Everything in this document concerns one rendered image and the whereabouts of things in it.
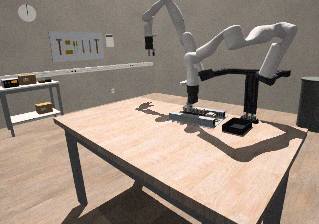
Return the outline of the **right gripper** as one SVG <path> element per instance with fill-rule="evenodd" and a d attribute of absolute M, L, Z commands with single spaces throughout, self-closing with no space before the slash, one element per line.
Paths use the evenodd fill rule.
<path fill-rule="evenodd" d="M 150 56 L 150 50 L 153 50 L 153 56 L 155 51 L 153 49 L 153 37 L 156 37 L 156 34 L 152 34 L 152 31 L 145 31 L 145 50 L 148 51 L 148 56 Z"/>

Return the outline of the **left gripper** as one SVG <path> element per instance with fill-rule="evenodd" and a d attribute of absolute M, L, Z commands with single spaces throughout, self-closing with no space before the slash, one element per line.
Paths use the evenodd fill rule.
<path fill-rule="evenodd" d="M 186 111 L 190 112 L 190 107 L 192 107 L 194 103 L 198 102 L 199 79 L 187 78 L 187 80 L 181 82 L 180 85 L 187 85 L 188 100 L 186 103 Z"/>

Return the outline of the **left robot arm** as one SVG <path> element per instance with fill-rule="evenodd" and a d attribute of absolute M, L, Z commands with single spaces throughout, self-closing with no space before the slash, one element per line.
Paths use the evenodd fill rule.
<path fill-rule="evenodd" d="M 263 62 L 259 74 L 266 78 L 273 78 L 283 56 L 297 33 L 297 26 L 281 22 L 274 25 L 258 26 L 245 39 L 241 26 L 234 25 L 216 36 L 212 41 L 199 48 L 196 52 L 187 53 L 184 62 L 188 78 L 198 78 L 198 69 L 193 64 L 200 63 L 210 57 L 224 39 L 227 49 L 236 50 L 250 45 L 269 42 L 273 37 L 283 39 L 281 43 L 273 43 Z"/>

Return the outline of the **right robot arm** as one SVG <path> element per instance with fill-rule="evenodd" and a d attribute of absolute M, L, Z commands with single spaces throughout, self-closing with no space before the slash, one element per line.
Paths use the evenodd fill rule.
<path fill-rule="evenodd" d="M 186 32 L 183 15 L 180 9 L 172 0 L 159 0 L 156 2 L 147 12 L 142 16 L 142 21 L 147 22 L 147 25 L 144 26 L 145 31 L 152 30 L 153 16 L 164 6 L 166 5 L 167 10 L 170 14 L 170 17 L 173 21 L 173 24 L 177 30 L 181 44 L 185 47 L 185 54 L 196 52 L 196 44 L 191 33 Z M 195 68 L 198 68 L 198 71 L 204 70 L 202 62 L 198 64 L 193 64 Z"/>

